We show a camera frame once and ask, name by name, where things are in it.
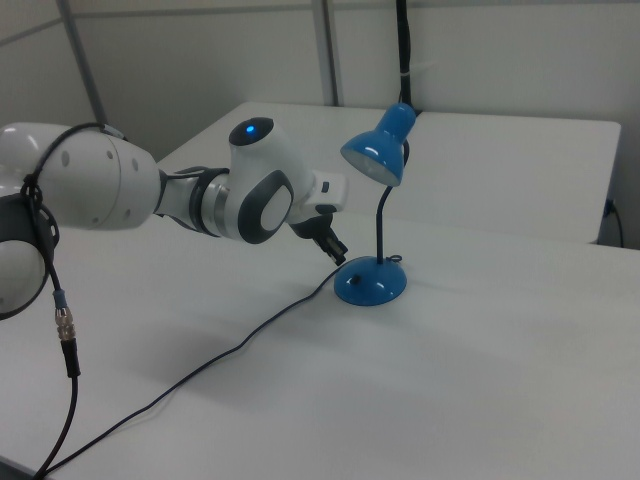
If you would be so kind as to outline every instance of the blue desk lamp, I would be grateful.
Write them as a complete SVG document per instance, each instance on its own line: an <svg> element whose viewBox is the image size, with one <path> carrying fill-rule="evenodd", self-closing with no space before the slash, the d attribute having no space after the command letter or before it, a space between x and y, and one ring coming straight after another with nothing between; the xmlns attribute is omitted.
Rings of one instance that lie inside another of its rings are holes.
<svg viewBox="0 0 640 480"><path fill-rule="evenodd" d="M334 290L347 303L380 305L398 297L407 286L407 276L398 261L382 254L382 209L391 189L402 181L409 158L406 139L415 122L413 108L396 103L385 112L375 130L352 138L340 150L351 165L387 185L376 214L377 256L352 260L336 274Z"/></svg>

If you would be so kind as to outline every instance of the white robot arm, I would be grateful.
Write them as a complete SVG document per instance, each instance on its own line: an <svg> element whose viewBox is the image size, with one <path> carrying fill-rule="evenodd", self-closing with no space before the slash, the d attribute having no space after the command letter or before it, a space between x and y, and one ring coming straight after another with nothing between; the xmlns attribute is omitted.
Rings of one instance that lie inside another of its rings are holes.
<svg viewBox="0 0 640 480"><path fill-rule="evenodd" d="M16 123L0 130L0 320L25 308L44 285L38 248L52 255L57 231L51 245L29 240L33 223L23 218L19 191L67 128ZM57 222L128 229L155 213L190 230L257 244L287 222L336 264L344 262L347 249L331 230L331 214L345 205L346 178L312 171L268 118L242 122L229 144L230 169L193 167L166 174L148 152L125 140L96 131L76 133L53 150L38 178L49 211L39 220L41 228Z"/></svg>

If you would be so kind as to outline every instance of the table surface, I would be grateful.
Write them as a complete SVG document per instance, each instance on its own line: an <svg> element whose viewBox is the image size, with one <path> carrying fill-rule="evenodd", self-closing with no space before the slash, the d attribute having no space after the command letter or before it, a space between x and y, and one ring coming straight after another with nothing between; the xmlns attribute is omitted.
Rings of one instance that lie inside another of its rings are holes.
<svg viewBox="0 0 640 480"><path fill-rule="evenodd" d="M373 253L374 223L336 215L349 258ZM328 285L54 477L637 477L639 252L392 216L385 229L409 278L399 299L358 308ZM83 372L61 455L333 268L287 228L251 246L160 218L63 230L56 264ZM68 405L52 317L44 294L0 323L0 455L30 467Z"/></svg>
<svg viewBox="0 0 640 480"><path fill-rule="evenodd" d="M245 103L162 161L228 166L229 132L273 118L312 168L343 173L347 210L370 214L380 186L340 147L375 127L382 110ZM411 157L386 212L405 220L581 243L598 238L620 125L613 122L425 112L409 135Z"/></svg>

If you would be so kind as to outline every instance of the lamp shade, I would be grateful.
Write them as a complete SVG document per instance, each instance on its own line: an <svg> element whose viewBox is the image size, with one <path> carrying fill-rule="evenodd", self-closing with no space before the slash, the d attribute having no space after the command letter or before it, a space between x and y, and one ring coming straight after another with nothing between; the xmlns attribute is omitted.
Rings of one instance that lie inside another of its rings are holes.
<svg viewBox="0 0 640 480"><path fill-rule="evenodd" d="M351 165L376 182L397 187L402 182L402 144L416 122L409 105L396 103L382 116L375 130L353 137L340 149Z"/></svg>

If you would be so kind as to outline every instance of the black cable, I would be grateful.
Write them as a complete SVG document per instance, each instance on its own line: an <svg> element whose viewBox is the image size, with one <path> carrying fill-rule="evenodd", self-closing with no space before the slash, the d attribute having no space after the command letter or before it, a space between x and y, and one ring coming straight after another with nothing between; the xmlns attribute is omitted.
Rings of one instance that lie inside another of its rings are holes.
<svg viewBox="0 0 640 480"><path fill-rule="evenodd" d="M211 365L213 365L214 363L216 363L219 360L222 360L223 358L231 355L232 353L237 352L238 350L240 350L242 347L244 347L247 342L249 342L249 340L251 340L256 334L258 334L260 331L262 331L266 326L268 326L269 324L271 324L272 322L274 322L275 320L277 320L278 318L280 318L282 315L284 315L285 313L287 313L289 310L291 310L294 307L297 307L298 305L300 305L301 303L307 302L309 300L311 300L313 297L315 297L321 290L322 287L324 287L327 282L329 280L331 280L331 278L338 272L338 270L340 270L340 268L336 268L333 272L331 272L327 277L325 277L325 279L320 283L320 285L318 285L316 287L316 289L311 292L309 295L307 295L306 297L301 298L300 300L297 300L291 304L289 304L288 306L286 306L285 308L283 308L282 310L280 310L278 313L276 313L275 315L273 315L272 317L270 317L268 320L265 320L263 323L261 323L258 327L256 327L247 337L245 337L245 339L240 342L238 345L236 345L235 347L227 350L224 353L221 353L220 355L218 355L217 357L212 358L211 360L209 360L206 363L203 363L201 366L199 366L198 368L196 368L194 371L192 371L190 374L188 374L187 376L183 377L180 381L178 381L177 383L175 383L171 388L169 388L168 390L166 390L164 393L162 393L159 397L157 397L155 400L153 400L151 403L149 403L147 406L142 407L141 409L133 412L131 415L126 416L125 418L123 418L122 420L120 420L118 423L116 423L115 425L113 425L111 428L109 428L108 430L106 430L104 433L102 433L101 435L97 436L96 438L94 438L93 440L91 440L89 443L87 443L85 446L81 447L80 449L78 449L77 451L75 451L74 453L72 453L71 455L69 455L68 457L64 458L63 460L61 460L60 462L56 463L53 467L49 468L47 470L47 475L50 474L51 472L57 470L58 468L62 467L63 465L66 465L67 463L69 463L71 460L73 460L74 458L76 458L77 456L81 455L82 453L86 452L88 449L90 449L91 447L93 447L96 443L100 442L101 440L104 440L107 436L109 436L111 433L113 433L115 430L117 430L118 428L120 428L122 425L124 425L125 423L127 423L129 420L132 420L133 418L137 417L138 415L140 415L141 413L146 412L147 410L153 408L158 402L160 402L163 398L165 398L167 395L169 395L171 392L173 392L174 390L176 390L177 388L181 387L182 385L184 385L186 382L188 382L189 380L191 380L193 377L195 377L196 375L198 375L200 372L202 372L203 370L205 370L206 368L210 367Z"/></svg>
<svg viewBox="0 0 640 480"><path fill-rule="evenodd" d="M20 193L27 199L31 223L36 236L36 241L40 246L40 254L42 255L45 267L49 272L49 276L51 277L51 282L53 283L54 298L56 298L56 322L59 319L64 319L65 321L70 320L70 323L68 324L58 324L58 335L61 339L60 344L62 346L65 364L67 366L67 375L71 378L71 402L69 404L69 412L67 413L67 419L65 420L64 426L62 427L62 431L60 432L56 444L53 446L51 453L49 453L49 456L44 461L42 466L33 476L34 480L44 479L44 477L47 475L47 469L49 468L49 465L51 465L51 462L58 454L58 451L62 447L62 444L67 437L67 433L71 428L71 423L73 422L73 417L76 411L76 405L78 403L78 375L80 375L75 332L73 332L73 317L71 316L71 313L67 308L66 299L64 299L64 290L62 290L60 279L58 278L58 273L56 272L56 269L53 265L53 259L49 255L49 252L45 245L45 239L43 238L42 232L40 231L40 227L38 225L38 219L41 211L44 210L45 213L50 215L50 213L42 205L43 196L42 190L38 185L38 179L40 178L40 174L42 173L47 160L49 160L54 150L58 148L67 138L75 135L81 130L86 130L88 128L104 129L106 128L106 126L102 123L91 122L76 125L75 127L71 127L65 130L47 147L47 149L38 160L34 171L25 177L24 184L22 185L22 189L20 190ZM72 335L73 338L67 338L66 335Z"/></svg>
<svg viewBox="0 0 640 480"><path fill-rule="evenodd" d="M407 19L407 1L396 0L396 22L398 26L398 56L400 60L400 97L403 103L411 102L411 33Z"/></svg>
<svg viewBox="0 0 640 480"><path fill-rule="evenodd" d="M404 164L407 165L407 161L409 160L409 142L404 141L403 146L403 155L404 155ZM378 210L376 212L376 262L378 265L382 265L384 262L384 255L382 253L382 210L384 209L384 204L387 202L387 197L391 193L393 187L387 187L380 197L380 201L378 202Z"/></svg>
<svg viewBox="0 0 640 480"><path fill-rule="evenodd" d="M25 186L22 187L23 190L25 189L25 187L29 189L29 188L35 188L38 185L38 179L40 178L40 174L42 173L42 169L44 168L45 163L47 163L47 160L49 160L49 157L51 156L53 151L56 148L58 148L60 144L64 142L67 138L69 138L72 135L75 135L81 130L86 130L88 128L104 129L105 127L106 125L104 123L89 122L89 123L81 123L80 125L76 125L75 127L71 127L68 130L65 130L62 134L58 136L58 138L56 138L53 142L51 142L51 145L47 147L45 152L40 157L40 160L38 161L38 164L36 165L36 168L33 171L33 173L30 175L27 175L27 177L25 178Z"/></svg>
<svg viewBox="0 0 640 480"><path fill-rule="evenodd" d="M42 466L38 469L36 474L33 476L33 480L42 480L46 475L48 475L47 468L51 465L51 462L58 454L60 447L64 443L64 439L69 433L69 428L71 427L71 422L73 421L73 415L76 411L76 405L78 403L78 377L71 378L71 402L69 403L69 413L67 413L67 419L64 422L64 426L62 427L62 431L60 432L60 436L58 437L58 441L51 450L51 453L44 461Z"/></svg>
<svg viewBox="0 0 640 480"><path fill-rule="evenodd" d="M49 252L45 247L40 228L38 228L38 215L40 212L40 206L37 205L38 200L36 200L36 198L32 196L29 196L27 198L29 204L29 213L31 214L31 224L33 225L33 230L36 234L36 241L38 242L40 247L40 255L42 255L42 260L44 261L45 268L49 272L54 290L62 290L62 287L60 286L60 279L58 278L58 273L56 272L56 269L53 266L53 261L51 260Z"/></svg>
<svg viewBox="0 0 640 480"><path fill-rule="evenodd" d="M616 216L616 221L618 222L618 234L620 235L620 248L624 248L624 234L622 233L622 220L620 220L620 214L618 213L618 209L615 204L611 206L611 213Z"/></svg>

